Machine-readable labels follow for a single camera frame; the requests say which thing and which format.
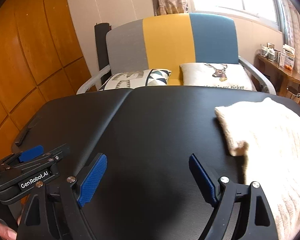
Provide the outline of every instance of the black tabletop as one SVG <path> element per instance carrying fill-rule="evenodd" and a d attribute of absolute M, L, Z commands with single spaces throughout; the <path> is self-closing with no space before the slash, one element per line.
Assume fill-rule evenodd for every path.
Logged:
<path fill-rule="evenodd" d="M 243 159 L 229 155 L 214 108 L 266 97 L 300 115 L 292 100 L 259 92 L 173 86 L 131 92 L 94 150 L 108 157 L 106 173 L 83 208 L 96 238 L 198 239 L 212 208 L 191 175 L 188 158 L 195 153 L 220 176 L 242 183 Z"/>

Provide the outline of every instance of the deer print pillow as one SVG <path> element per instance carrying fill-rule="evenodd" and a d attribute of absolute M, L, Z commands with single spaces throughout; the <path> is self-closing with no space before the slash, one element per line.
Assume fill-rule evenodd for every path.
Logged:
<path fill-rule="evenodd" d="M 147 69 L 118 73 L 111 76 L 99 89 L 137 88 L 146 86 L 165 86 L 171 71 L 168 69 Z"/>
<path fill-rule="evenodd" d="M 185 63 L 181 64 L 180 67 L 185 86 L 256 91 L 251 79 L 239 64 Z"/>

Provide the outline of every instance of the black table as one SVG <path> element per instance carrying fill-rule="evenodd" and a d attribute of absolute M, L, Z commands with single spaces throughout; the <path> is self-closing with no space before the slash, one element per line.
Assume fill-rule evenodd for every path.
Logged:
<path fill-rule="evenodd" d="M 243 159 L 229 155 L 214 108 L 266 97 L 300 116 L 300 106 L 287 98 L 208 87 L 143 87 L 61 98 L 39 110 L 37 125 L 12 148 L 41 144 L 47 152 L 68 143 L 72 153 L 59 163 L 58 179 L 75 176 L 98 152 L 106 154 L 106 173 L 83 208 L 98 240 L 198 239 L 212 208 L 188 158 L 195 153 L 220 176 L 242 183 Z M 227 239 L 238 210 L 236 205 Z"/>

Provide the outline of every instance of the gray chair armrest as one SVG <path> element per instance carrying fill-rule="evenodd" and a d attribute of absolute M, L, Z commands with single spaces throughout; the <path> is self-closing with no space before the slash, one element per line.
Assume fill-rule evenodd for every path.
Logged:
<path fill-rule="evenodd" d="M 259 81 L 259 83 L 263 87 L 262 92 L 276 95 L 272 83 L 259 70 L 257 70 L 254 65 L 250 64 L 247 60 L 245 60 L 242 57 L 239 57 L 239 63 Z"/>
<path fill-rule="evenodd" d="M 77 91 L 78 94 L 83 94 L 86 91 L 88 91 L 92 86 L 96 84 L 96 82 L 103 77 L 105 74 L 107 74 L 110 71 L 110 65 L 105 66 L 103 69 L 101 69 L 97 75 L 93 76 L 89 80 L 87 80 Z"/>

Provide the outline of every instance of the geometric pattern pillow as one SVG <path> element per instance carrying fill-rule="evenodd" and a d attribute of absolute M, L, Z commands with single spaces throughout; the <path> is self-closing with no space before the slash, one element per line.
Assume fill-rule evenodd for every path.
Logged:
<path fill-rule="evenodd" d="M 99 89 L 137 88 L 146 86 L 165 86 L 171 71 L 168 69 L 147 69 L 112 75 Z"/>

